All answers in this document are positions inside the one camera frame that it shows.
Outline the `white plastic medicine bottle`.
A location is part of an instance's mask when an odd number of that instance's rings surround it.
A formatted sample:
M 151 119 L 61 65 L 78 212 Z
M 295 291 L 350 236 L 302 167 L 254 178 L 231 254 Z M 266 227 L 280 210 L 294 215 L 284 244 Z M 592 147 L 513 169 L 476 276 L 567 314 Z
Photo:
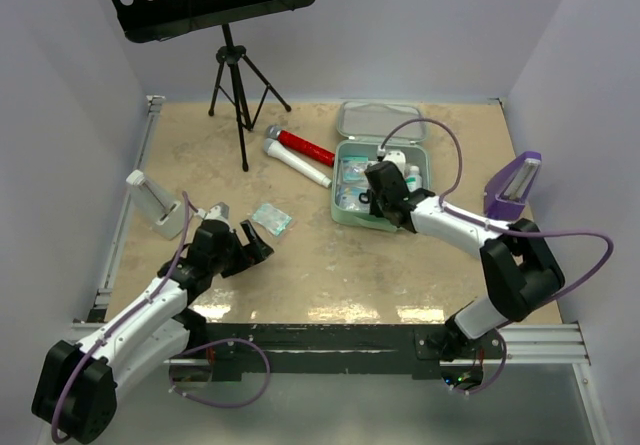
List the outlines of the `white plastic medicine bottle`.
M 410 192 L 416 191 L 422 187 L 422 176 L 418 166 L 408 166 L 405 184 Z

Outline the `plaster strips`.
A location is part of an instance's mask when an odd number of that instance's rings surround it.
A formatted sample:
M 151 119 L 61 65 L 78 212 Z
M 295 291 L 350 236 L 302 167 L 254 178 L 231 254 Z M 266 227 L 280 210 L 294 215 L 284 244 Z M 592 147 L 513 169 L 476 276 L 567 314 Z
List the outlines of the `plaster strips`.
M 252 219 L 273 236 L 280 236 L 292 222 L 292 217 L 269 203 L 262 204 Z

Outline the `blue cotton swab pouch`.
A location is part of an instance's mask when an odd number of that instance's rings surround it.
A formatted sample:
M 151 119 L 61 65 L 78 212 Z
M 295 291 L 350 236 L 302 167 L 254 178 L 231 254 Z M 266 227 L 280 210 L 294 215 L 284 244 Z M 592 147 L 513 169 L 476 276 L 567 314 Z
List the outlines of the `blue cotton swab pouch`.
M 337 206 L 349 212 L 368 214 L 370 206 L 363 206 L 358 200 L 359 194 L 366 190 L 360 186 L 341 185 L 336 194 Z

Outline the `teal adhesive tape packet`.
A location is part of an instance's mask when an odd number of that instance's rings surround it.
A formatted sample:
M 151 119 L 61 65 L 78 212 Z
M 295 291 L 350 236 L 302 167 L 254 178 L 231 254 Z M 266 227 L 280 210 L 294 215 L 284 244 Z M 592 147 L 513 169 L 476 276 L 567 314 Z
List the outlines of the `teal adhesive tape packet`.
M 342 159 L 344 171 L 349 173 L 363 172 L 370 165 L 370 161 L 366 156 L 345 156 Z

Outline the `mint green medicine kit case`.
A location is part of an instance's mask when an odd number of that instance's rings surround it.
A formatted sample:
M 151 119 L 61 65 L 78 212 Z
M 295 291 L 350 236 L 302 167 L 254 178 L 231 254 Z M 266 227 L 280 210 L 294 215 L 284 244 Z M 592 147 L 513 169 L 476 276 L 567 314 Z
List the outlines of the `mint green medicine kit case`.
M 366 156 L 370 165 L 374 164 L 377 161 L 378 147 L 389 136 L 389 132 L 397 125 L 410 121 L 409 125 L 390 136 L 385 149 L 403 151 L 407 160 L 404 176 L 407 175 L 409 165 L 416 165 L 420 168 L 422 186 L 429 187 L 431 167 L 428 153 L 423 147 L 427 138 L 427 125 L 420 121 L 421 117 L 421 112 L 410 105 L 358 101 L 347 101 L 341 105 L 336 129 L 344 140 L 335 150 L 330 199 L 331 216 L 336 223 L 385 232 L 395 230 L 384 218 L 377 218 L 370 213 L 349 212 L 337 206 L 336 194 L 341 185 L 360 186 L 368 190 L 367 180 L 355 184 L 342 182 L 342 159 L 345 156 Z

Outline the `bandage scissors with black handles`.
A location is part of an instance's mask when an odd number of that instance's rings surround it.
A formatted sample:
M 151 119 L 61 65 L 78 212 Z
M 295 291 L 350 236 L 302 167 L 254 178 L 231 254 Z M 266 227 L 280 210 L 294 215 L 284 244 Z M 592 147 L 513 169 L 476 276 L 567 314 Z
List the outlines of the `bandage scissors with black handles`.
M 361 192 L 358 196 L 358 200 L 363 206 L 370 206 L 372 202 L 371 191 L 366 190 L 365 192 Z

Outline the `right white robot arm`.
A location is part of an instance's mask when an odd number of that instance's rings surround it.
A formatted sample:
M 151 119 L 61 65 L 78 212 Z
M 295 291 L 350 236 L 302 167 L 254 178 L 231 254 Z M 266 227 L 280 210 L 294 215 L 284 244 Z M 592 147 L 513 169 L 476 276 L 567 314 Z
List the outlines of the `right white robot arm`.
M 469 357 L 487 333 L 522 321 L 564 287 L 564 274 L 534 222 L 466 215 L 431 191 L 411 191 L 389 161 L 368 166 L 365 177 L 373 215 L 399 229 L 439 239 L 481 263 L 486 296 L 453 314 L 425 339 L 440 359 Z

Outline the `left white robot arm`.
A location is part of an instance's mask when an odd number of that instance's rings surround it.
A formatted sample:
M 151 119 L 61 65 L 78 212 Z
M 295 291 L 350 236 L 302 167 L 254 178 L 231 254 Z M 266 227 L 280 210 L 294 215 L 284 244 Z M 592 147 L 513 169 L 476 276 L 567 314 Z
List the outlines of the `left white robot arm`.
M 48 350 L 31 412 L 49 424 L 54 443 L 91 443 L 106 430 L 119 401 L 152 369 L 205 350 L 207 333 L 189 308 L 192 302 L 214 278 L 239 274 L 274 253 L 249 221 L 241 228 L 246 243 L 225 219 L 203 220 L 114 319 L 75 343 L 60 340 Z

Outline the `white plastic stand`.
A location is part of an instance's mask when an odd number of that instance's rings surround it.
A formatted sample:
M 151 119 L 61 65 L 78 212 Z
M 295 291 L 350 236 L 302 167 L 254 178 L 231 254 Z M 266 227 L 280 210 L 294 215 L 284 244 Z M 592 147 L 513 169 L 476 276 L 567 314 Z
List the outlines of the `white plastic stand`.
M 139 169 L 128 175 L 126 185 L 134 206 L 155 233 L 166 240 L 177 237 L 186 240 L 191 208 L 184 199 L 179 199 Z

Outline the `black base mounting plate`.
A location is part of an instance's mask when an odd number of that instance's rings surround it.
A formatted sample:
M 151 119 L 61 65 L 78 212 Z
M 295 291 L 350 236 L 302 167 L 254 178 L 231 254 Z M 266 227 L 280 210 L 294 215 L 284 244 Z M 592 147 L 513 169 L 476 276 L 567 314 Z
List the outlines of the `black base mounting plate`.
M 208 365 L 214 381 L 273 374 L 408 375 L 436 380 L 441 366 L 475 358 L 499 360 L 500 337 L 489 332 L 458 349 L 444 343 L 444 327 L 433 324 L 249 324 L 207 323 L 174 358 Z

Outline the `red toy microphone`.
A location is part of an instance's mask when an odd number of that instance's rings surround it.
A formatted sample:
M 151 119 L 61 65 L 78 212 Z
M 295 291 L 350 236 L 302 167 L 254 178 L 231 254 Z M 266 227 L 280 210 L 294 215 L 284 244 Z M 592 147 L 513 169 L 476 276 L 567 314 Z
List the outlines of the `red toy microphone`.
M 279 126 L 271 125 L 266 129 L 266 137 L 277 140 L 285 147 L 305 155 L 328 167 L 333 167 L 335 163 L 335 154 L 326 150 L 310 141 L 307 141 L 298 135 L 288 132 Z

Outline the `white toy microphone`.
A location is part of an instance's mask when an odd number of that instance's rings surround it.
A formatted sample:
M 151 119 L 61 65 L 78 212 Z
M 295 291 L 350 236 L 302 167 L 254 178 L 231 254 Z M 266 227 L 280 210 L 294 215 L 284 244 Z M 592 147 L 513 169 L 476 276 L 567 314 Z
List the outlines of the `white toy microphone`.
M 268 156 L 280 160 L 316 184 L 324 188 L 331 187 L 332 180 L 327 175 L 287 150 L 279 141 L 267 138 L 263 150 Z

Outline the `purple plastic stand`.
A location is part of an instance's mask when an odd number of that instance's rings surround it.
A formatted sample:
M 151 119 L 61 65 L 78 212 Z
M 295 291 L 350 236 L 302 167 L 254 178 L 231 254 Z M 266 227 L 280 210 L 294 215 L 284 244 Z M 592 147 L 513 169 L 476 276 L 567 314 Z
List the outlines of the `purple plastic stand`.
M 484 216 L 516 221 L 525 209 L 541 163 L 539 152 L 526 151 L 499 170 L 484 187 Z

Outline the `aluminium frame rail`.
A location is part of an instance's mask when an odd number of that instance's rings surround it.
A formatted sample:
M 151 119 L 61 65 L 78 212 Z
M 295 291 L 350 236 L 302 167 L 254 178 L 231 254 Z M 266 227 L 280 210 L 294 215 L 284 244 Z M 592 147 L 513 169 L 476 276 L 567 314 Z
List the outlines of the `aluminium frame rail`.
M 145 134 L 134 170 L 127 178 L 123 207 L 109 251 L 109 258 L 99 279 L 99 287 L 110 292 L 124 250 L 130 214 L 135 206 L 146 202 L 139 198 L 138 177 L 146 162 L 146 153 L 165 98 L 147 97 Z M 100 323 L 96 337 L 86 343 L 60 341 L 45 357 L 44 366 L 32 403 L 32 413 L 51 425 L 54 444 L 75 440 L 88 444 L 108 425 L 116 410 L 115 367 L 108 363 L 102 351 L 115 341 L 115 327 Z

